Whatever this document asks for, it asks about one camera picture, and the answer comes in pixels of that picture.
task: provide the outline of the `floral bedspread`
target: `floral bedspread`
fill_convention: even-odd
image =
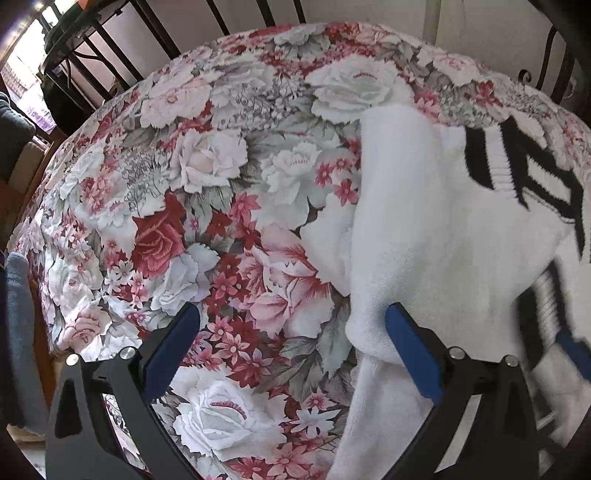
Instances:
[[[154,404],[176,444],[209,480],[323,479],[355,388],[359,118],[394,102],[448,125],[513,115],[589,174],[573,114],[388,27],[221,38],[101,107],[49,165],[11,248],[40,281],[55,354],[114,356],[196,303],[202,330]]]

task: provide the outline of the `metal bar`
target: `metal bar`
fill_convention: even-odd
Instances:
[[[102,52],[97,48],[97,46],[92,42],[91,39],[85,38],[84,42],[90,47],[90,49],[94,52],[94,54],[99,58],[99,60],[105,64],[105,66],[109,69],[109,71],[115,76],[117,81],[121,84],[124,90],[129,90],[129,83],[125,81],[125,79],[121,76],[121,74],[117,71],[115,66],[106,59],[106,57],[102,54]]]
[[[220,28],[222,29],[222,33],[224,35],[229,35],[230,31],[228,30],[228,27],[226,26],[226,23],[224,22],[223,18],[222,18],[222,14],[220,13],[220,11],[217,9],[216,3],[213,0],[205,0],[209,6],[209,9],[212,11],[213,16],[216,18],[217,20],[217,24],[220,26]]]
[[[306,17],[304,15],[304,8],[301,6],[300,0],[294,0],[294,7],[297,13],[297,19],[300,23],[306,23]]]
[[[548,71],[548,62],[550,62],[550,53],[552,52],[552,43],[554,43],[554,37],[556,36],[556,28],[552,26],[548,32],[548,38],[546,39],[546,48],[544,50],[544,60],[542,61],[542,68],[540,69],[540,76],[538,83],[535,84],[537,90],[541,90],[544,86],[544,79],[546,78],[546,72]]]
[[[106,30],[102,27],[98,21],[94,20],[92,23],[93,27],[95,28],[96,32],[100,35],[100,37],[105,41],[107,46],[113,50],[113,53],[117,55],[117,58],[121,60],[121,63],[125,66],[126,69],[129,70],[130,74],[132,74],[138,82],[141,82],[144,78],[142,74],[138,72],[138,70],[134,67],[129,61],[129,58],[125,56],[123,51],[119,48],[115,40],[111,38],[111,36],[106,32]]]
[[[173,39],[170,38],[162,22],[160,22],[154,11],[150,8],[148,2],[146,0],[131,0],[131,4],[134,6],[139,17],[144,21],[146,27],[150,29],[154,38],[158,40],[166,55],[171,60],[178,57],[181,54],[180,50]]]
[[[105,100],[111,100],[113,96],[107,91],[105,87],[98,81],[98,79],[92,74],[92,72],[86,68],[86,65],[82,63],[82,61],[76,57],[75,54],[71,54],[68,56],[70,61],[74,64],[74,67],[78,69],[78,71],[82,74],[82,76],[86,79],[88,83],[94,88],[98,94],[103,97]]]
[[[57,7],[56,4],[51,4],[51,9],[53,10],[53,12],[55,13],[57,19],[59,20],[61,18],[60,9]]]
[[[262,19],[265,21],[265,25],[267,27],[274,27],[275,19],[273,19],[273,14],[271,13],[271,8],[269,7],[267,0],[256,0],[256,3],[259,6],[259,10],[261,11]]]
[[[43,33],[48,33],[51,30],[51,25],[49,24],[49,22],[47,20],[45,20],[45,17],[42,14],[39,14],[39,17],[37,19],[39,20],[39,23],[41,24],[41,28],[43,29]]]
[[[88,116],[91,116],[94,113],[95,107],[91,105],[79,92],[76,92],[78,95],[75,95],[73,93],[74,89],[69,90],[68,87],[53,72],[53,70],[48,69],[46,75],[51,80],[53,80],[53,83],[55,83],[60,88],[60,90],[64,92],[68,98],[72,100],[72,102],[74,102],[84,113],[88,114]]]
[[[562,65],[560,66],[560,71],[558,73],[558,78],[556,79],[556,83],[554,84],[554,89],[552,90],[552,95],[550,98],[556,105],[560,105],[562,98],[564,97],[564,93],[569,86],[570,76],[573,74],[574,68],[574,55],[569,50],[569,46],[566,46],[564,51],[564,57],[562,59]]]

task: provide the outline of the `white fleece blanket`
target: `white fleece blanket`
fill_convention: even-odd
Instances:
[[[431,409],[386,333],[389,304],[401,302],[420,326],[472,358],[498,362],[511,353],[527,366],[515,301],[558,257],[572,330],[591,338],[589,241],[577,229],[589,232],[588,199],[578,201],[574,174],[550,168],[548,154],[537,162],[536,147],[511,120],[485,131],[434,126],[405,106],[362,118],[347,324],[361,365],[329,480],[381,479]],[[564,445],[591,389],[552,343],[528,379],[558,415],[552,435]],[[477,404],[470,402],[441,468],[457,458]]]

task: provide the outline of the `white towel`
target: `white towel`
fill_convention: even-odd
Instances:
[[[550,168],[549,154],[530,158],[533,147],[520,135],[512,119],[484,131],[433,126],[405,106],[362,118],[346,328],[362,360],[328,480],[381,479],[431,408],[386,333],[389,304],[401,302],[421,327],[472,358],[525,360],[515,300],[567,236],[577,260],[587,254],[582,229],[573,233],[582,218],[580,205],[569,204],[580,195],[574,175]],[[441,467],[457,458],[477,404],[470,402]]]

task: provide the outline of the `pink flower print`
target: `pink flower print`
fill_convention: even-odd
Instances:
[[[242,458],[239,460],[232,460],[230,468],[238,472],[242,478],[252,478],[252,480],[263,480],[267,478],[267,472],[270,465],[264,460],[258,458]]]
[[[245,250],[250,250],[254,245],[261,244],[261,234],[256,231],[256,222],[237,224],[233,236],[236,239],[242,238],[244,240]]]
[[[311,409],[311,408],[318,408],[319,410],[328,410],[330,407],[334,407],[336,405],[335,402],[329,400],[329,398],[324,395],[322,390],[316,388],[316,392],[312,393],[307,399],[304,400],[302,404],[304,408]]]
[[[217,315],[215,322],[209,322],[207,324],[207,329],[212,333],[212,336],[209,339],[211,342],[217,342],[218,340],[221,340],[227,333],[233,331],[233,328],[230,325],[230,318],[220,317]]]
[[[145,290],[144,277],[138,271],[133,272],[130,278],[131,281],[131,293],[138,295],[141,291]]]
[[[327,183],[332,184],[330,174],[334,169],[334,165],[329,165],[328,163],[321,163],[320,166],[316,169],[316,184],[320,185],[321,187],[324,187]]]
[[[476,93],[467,93],[466,97],[474,100],[482,108],[486,108],[487,106],[503,106],[495,96],[495,84],[492,83],[492,80],[478,82],[476,84]]]
[[[348,158],[338,158],[335,163],[335,168],[337,170],[347,170],[353,166],[353,163]]]
[[[257,195],[247,195],[246,192],[236,195],[228,216],[236,222],[248,225],[251,222],[251,212],[261,208],[256,197]]]
[[[238,290],[234,286],[238,279],[227,277],[225,273],[216,273],[213,277],[213,288],[215,290],[215,297],[217,300],[225,298],[227,295],[236,295]]]
[[[267,368],[273,363],[272,358],[263,358],[258,348],[255,348],[252,357],[246,356],[243,362],[234,367],[234,373],[239,377],[238,381],[241,387],[250,385],[254,387],[261,382],[262,375],[269,375],[271,372]]]
[[[271,462],[273,466],[267,475],[275,476],[285,472],[294,478],[303,477],[310,469],[314,456],[314,452],[305,452],[305,445],[293,448],[291,442],[286,443],[278,451],[278,457]]]
[[[419,100],[415,103],[415,107],[420,110],[424,115],[429,117],[429,120],[437,121],[439,120],[439,115],[441,115],[441,108],[438,104],[435,103],[432,99],[425,99],[424,97],[419,98]]]
[[[213,353],[211,345],[207,345],[194,357],[195,365],[201,366],[210,372],[219,370],[219,366],[223,363],[222,359]]]
[[[357,203],[359,196],[355,190],[352,189],[352,182],[350,179],[343,180],[340,185],[335,187],[335,195],[340,199],[341,206],[344,206],[347,201]]]
[[[193,344],[191,345],[191,348],[194,350],[207,348],[209,346],[209,344],[205,340],[210,338],[211,335],[212,334],[210,332],[206,332],[205,330],[202,330],[201,332],[199,332],[197,334],[197,336],[195,337],[195,340],[193,340]]]
[[[243,358],[248,358],[248,353],[244,350],[246,350],[249,345],[250,343],[242,341],[240,334],[232,336],[230,333],[227,333],[224,341],[217,345],[220,348],[220,351],[217,354],[221,358],[231,358],[232,365],[236,365],[236,362],[238,362],[238,355]]]

